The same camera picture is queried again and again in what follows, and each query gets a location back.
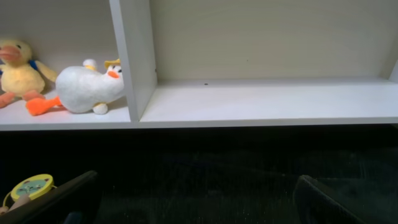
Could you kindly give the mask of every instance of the white plush body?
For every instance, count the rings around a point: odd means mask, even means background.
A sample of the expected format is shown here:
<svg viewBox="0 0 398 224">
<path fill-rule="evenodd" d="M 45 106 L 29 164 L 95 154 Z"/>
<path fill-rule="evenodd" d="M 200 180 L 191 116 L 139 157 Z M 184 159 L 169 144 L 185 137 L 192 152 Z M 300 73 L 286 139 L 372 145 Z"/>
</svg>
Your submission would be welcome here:
<svg viewBox="0 0 398 224">
<path fill-rule="evenodd" d="M 107 73 L 101 74 L 78 66 L 64 69 L 55 84 L 62 105 L 73 113 L 84 113 L 100 104 L 117 100 L 123 96 L 124 89 L 121 70 L 120 77 L 113 78 Z"/>
</svg>

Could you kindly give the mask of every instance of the duck's foot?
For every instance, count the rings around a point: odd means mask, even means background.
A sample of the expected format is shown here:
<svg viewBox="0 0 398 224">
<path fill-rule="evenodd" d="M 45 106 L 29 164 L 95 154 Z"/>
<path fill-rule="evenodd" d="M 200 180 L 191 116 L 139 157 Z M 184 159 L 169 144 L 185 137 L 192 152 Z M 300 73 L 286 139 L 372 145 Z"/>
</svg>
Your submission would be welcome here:
<svg viewBox="0 0 398 224">
<path fill-rule="evenodd" d="M 25 101 L 29 101 L 29 100 L 33 100 L 34 98 L 41 98 L 41 99 L 45 99 L 45 97 L 43 95 L 41 95 L 38 91 L 36 90 L 31 90 L 26 92 L 23 96 L 22 99 L 24 99 Z"/>
<path fill-rule="evenodd" d="M 98 103 L 93 107 L 93 111 L 95 114 L 106 114 L 108 112 L 108 106 L 106 103 Z"/>
<path fill-rule="evenodd" d="M 4 93 L 0 96 L 0 108 L 6 107 L 12 102 L 15 97 L 15 93 Z"/>
</svg>

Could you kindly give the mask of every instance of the blue backpack strap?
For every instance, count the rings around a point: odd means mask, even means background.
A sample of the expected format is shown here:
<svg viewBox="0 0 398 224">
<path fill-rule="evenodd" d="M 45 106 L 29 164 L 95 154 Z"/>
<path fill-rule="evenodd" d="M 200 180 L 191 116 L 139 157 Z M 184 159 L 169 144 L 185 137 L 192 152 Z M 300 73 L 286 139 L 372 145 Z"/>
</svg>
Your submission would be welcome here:
<svg viewBox="0 0 398 224">
<path fill-rule="evenodd" d="M 39 71 L 37 68 L 36 62 L 34 60 L 29 60 L 29 65 L 36 71 Z"/>
</svg>

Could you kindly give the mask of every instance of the orange beak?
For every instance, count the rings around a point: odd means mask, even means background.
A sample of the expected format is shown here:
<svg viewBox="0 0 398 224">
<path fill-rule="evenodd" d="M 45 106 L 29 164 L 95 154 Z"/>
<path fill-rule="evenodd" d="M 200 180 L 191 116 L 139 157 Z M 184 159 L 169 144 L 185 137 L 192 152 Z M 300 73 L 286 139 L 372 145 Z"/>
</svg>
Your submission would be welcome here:
<svg viewBox="0 0 398 224">
<path fill-rule="evenodd" d="M 119 78 L 119 75 L 114 71 L 108 71 L 108 75 L 112 78 Z"/>
<path fill-rule="evenodd" d="M 0 48 L 0 58 L 7 61 L 17 60 L 21 57 L 21 52 L 16 47 L 4 46 Z"/>
</svg>

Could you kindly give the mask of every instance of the orange tail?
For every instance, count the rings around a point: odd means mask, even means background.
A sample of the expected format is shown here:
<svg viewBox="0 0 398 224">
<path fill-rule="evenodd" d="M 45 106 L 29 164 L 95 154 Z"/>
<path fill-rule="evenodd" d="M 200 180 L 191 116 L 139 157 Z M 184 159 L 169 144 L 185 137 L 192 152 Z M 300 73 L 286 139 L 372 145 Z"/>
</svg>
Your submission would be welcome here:
<svg viewBox="0 0 398 224">
<path fill-rule="evenodd" d="M 51 100 L 34 98 L 26 103 L 26 108 L 32 116 L 44 114 L 54 106 L 62 106 L 59 97 L 55 97 Z"/>
</svg>

